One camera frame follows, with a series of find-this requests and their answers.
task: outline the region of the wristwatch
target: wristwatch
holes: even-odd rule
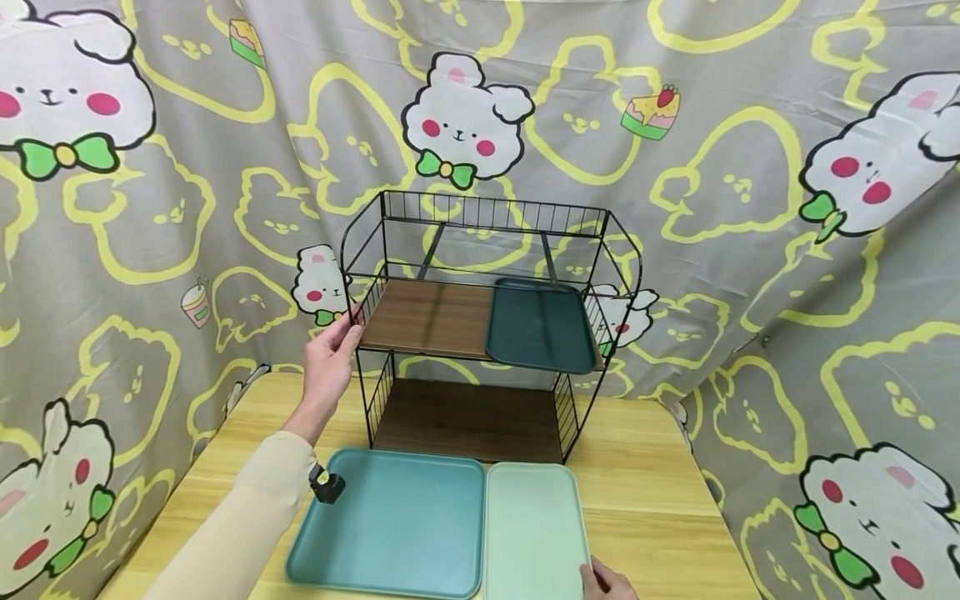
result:
[[[322,504],[333,504],[344,492],[347,481],[336,473],[331,473],[320,466],[320,463],[314,464],[310,469],[308,477],[310,489],[317,500]]]

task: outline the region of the wooden shelf board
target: wooden shelf board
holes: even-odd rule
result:
[[[373,447],[482,461],[562,461],[550,391],[421,379],[394,380]]]
[[[360,348],[492,361],[487,329],[493,288],[391,279],[367,323]],[[596,342],[595,371],[603,370]]]

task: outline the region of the black wire frame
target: black wire frame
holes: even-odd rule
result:
[[[395,211],[395,200],[397,197],[400,197],[401,206],[403,207],[402,215],[396,214]],[[423,216],[423,206],[424,198],[430,198],[430,209],[427,209],[426,217]],[[446,200],[446,211],[439,210],[437,208],[437,199]],[[416,202],[418,207],[417,215],[414,216],[411,212],[406,210],[408,199],[413,199]],[[455,203],[460,203],[459,211],[454,213],[453,208]],[[468,211],[467,203],[476,204],[476,211]],[[356,252],[356,255],[353,259],[348,262],[347,257],[347,240],[352,232],[354,226],[363,219],[371,206],[377,205],[379,207],[379,219],[376,227],[374,227],[370,233],[367,235],[360,249]],[[487,223],[485,220],[481,220],[483,214],[483,205],[487,205],[491,208],[490,210],[490,221]],[[505,219],[503,225],[499,225],[496,220],[497,210],[499,207],[503,207]],[[527,211],[530,211],[531,219],[533,220],[533,225],[526,227],[526,215]],[[519,210],[520,213],[520,227],[515,227],[510,225],[510,216],[513,212]],[[549,220],[547,220],[547,211],[550,211]],[[563,228],[555,227],[557,223],[557,211],[561,211],[560,218],[564,220]],[[580,211],[581,219],[578,222],[574,222],[571,231],[570,217],[571,215],[576,214],[576,211]],[[451,214],[457,214],[460,216],[460,220],[450,219]],[[475,221],[469,221],[468,215],[476,215]],[[590,395],[590,400],[587,406],[587,410],[584,412],[583,418],[580,419],[577,407],[576,407],[576,395],[573,394],[573,386],[570,380],[569,373],[558,372],[554,380],[553,386],[553,396],[555,398],[555,407],[557,409],[557,422],[558,422],[558,435],[559,443],[561,445],[561,453],[563,462],[566,463],[567,459],[570,456],[570,453],[573,450],[573,447],[579,441],[580,436],[583,432],[583,428],[587,423],[590,413],[593,410],[593,405],[596,402],[596,398],[599,395],[603,381],[607,376],[607,371],[610,369],[611,361],[613,360],[614,355],[616,354],[616,349],[619,348],[620,337],[623,334],[623,327],[616,326],[614,328],[615,334],[610,331],[609,321],[606,314],[603,312],[603,307],[599,301],[600,298],[616,298],[620,300],[625,300],[627,302],[627,309],[624,312],[623,322],[621,325],[626,323],[629,318],[631,311],[634,308],[634,301],[640,291],[641,282],[643,280],[643,257],[640,251],[640,248],[634,242],[633,237],[629,232],[623,227],[623,224],[616,218],[616,216],[606,208],[593,208],[588,206],[578,206],[575,204],[557,204],[557,203],[545,203],[545,202],[532,202],[532,201],[517,201],[517,200],[508,200],[508,199],[497,199],[497,198],[486,198],[480,196],[465,196],[465,195],[452,195],[452,194],[440,194],[440,193],[427,193],[427,192],[415,192],[415,191],[402,191],[402,190],[382,190],[380,191],[373,199],[372,202],[367,203],[366,206],[354,216],[353,220],[350,221],[347,228],[344,230],[344,235],[340,244],[340,264],[345,265],[341,268],[341,275],[343,277],[344,290],[349,289],[351,282],[356,282],[359,278],[368,278],[371,280],[371,284],[364,293],[363,298],[357,302],[359,305],[359,310],[350,311],[349,317],[351,324],[365,323],[372,316],[372,312],[379,301],[379,298],[382,296],[384,290],[386,289],[387,283],[391,279],[407,279],[410,277],[407,276],[394,276],[390,273],[390,265],[395,264],[391,263],[389,258],[389,245],[387,241],[387,230],[385,224],[388,222],[400,222],[400,223],[415,223],[429,226],[437,226],[438,229],[434,233],[434,238],[431,243],[431,247],[427,252],[427,256],[424,258],[424,261],[420,265],[407,265],[406,263],[396,263],[403,264],[404,266],[409,266],[413,268],[419,267],[419,275],[417,278],[423,278],[423,274],[426,269],[430,267],[430,261],[432,259],[433,251],[436,250],[436,246],[440,241],[440,237],[443,233],[444,228],[453,227],[453,228],[484,228],[492,231],[502,231],[502,232],[514,232],[514,233],[526,233],[526,234],[537,234],[541,236],[541,239],[544,241],[544,254],[546,257],[546,262],[550,268],[550,275],[553,283],[562,283],[564,280],[557,279],[553,273],[552,265],[552,252],[549,250],[545,244],[547,236],[553,237],[570,237],[570,238],[587,238],[590,240],[597,241],[597,250],[593,256],[593,264],[589,272],[589,277],[586,283],[584,290],[581,292],[585,308],[588,312],[588,322],[590,324],[591,332],[594,335],[594,339],[598,343],[598,347],[602,347],[605,344],[609,344],[609,350],[602,352],[603,354],[603,369],[599,371],[600,375],[596,381],[596,384],[593,386],[593,393]],[[588,223],[595,223],[599,225],[597,228],[596,225],[593,226],[593,233],[583,233],[584,229],[587,228]],[[617,264],[616,258],[613,255],[612,250],[607,242],[607,236],[611,233],[611,226],[616,227],[620,233],[623,235],[623,238],[629,243],[633,254],[636,255],[636,282],[631,285],[627,278],[624,276],[623,272],[620,270],[619,265]],[[376,273],[358,273],[353,271],[353,266],[359,257],[363,254],[364,250],[373,240],[377,233],[380,233],[381,245],[383,250],[383,260],[380,269]],[[610,260],[614,270],[620,278],[621,283],[623,284],[624,293],[618,293],[614,296],[600,294],[596,291],[595,286],[593,285],[593,274],[596,272],[596,266],[600,259],[600,256],[604,254],[607,259]],[[444,270],[450,271],[451,269],[444,267]],[[469,270],[463,270],[467,273],[479,273],[471,272]],[[530,279],[538,279],[537,277],[526,277]],[[475,283],[475,282],[465,282],[465,281],[445,281],[444,284],[447,285],[472,285],[472,286],[481,286],[481,287],[493,287],[492,284],[485,283]],[[388,350],[389,356],[386,359],[383,370],[380,373],[377,383],[372,389],[372,394],[370,400],[368,401],[367,390],[365,389],[365,382],[363,377],[363,369],[360,363],[360,352],[362,351],[374,351],[377,353],[383,353],[384,350],[378,350],[373,348],[358,348],[356,350],[356,365],[359,372],[360,379],[360,393],[364,401],[364,414],[367,421],[367,436],[370,443],[370,447],[373,447],[373,442],[376,437],[376,429],[379,427],[379,421],[383,414],[383,409],[386,406],[386,401],[389,398],[390,389],[393,387],[393,381],[396,378],[396,358],[395,353],[392,350]],[[467,360],[462,356],[447,355],[438,352],[431,352],[428,355],[435,356],[437,358],[449,358],[454,360]],[[483,362],[477,361],[475,359],[469,359],[471,362]]]

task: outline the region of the plastic tray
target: plastic tray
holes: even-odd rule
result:
[[[486,600],[583,600],[590,552],[573,473],[500,463],[487,473]]]
[[[480,587],[485,473],[480,463],[347,448],[327,464],[347,488],[314,501],[287,559],[298,584],[468,599]]]
[[[584,374],[596,367],[587,311],[570,286],[503,277],[493,288],[487,354],[504,365]]]

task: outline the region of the dark green tray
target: dark green tray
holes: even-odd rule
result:
[[[585,374],[597,364],[587,311],[568,285],[503,277],[493,288],[487,354],[504,365]]]

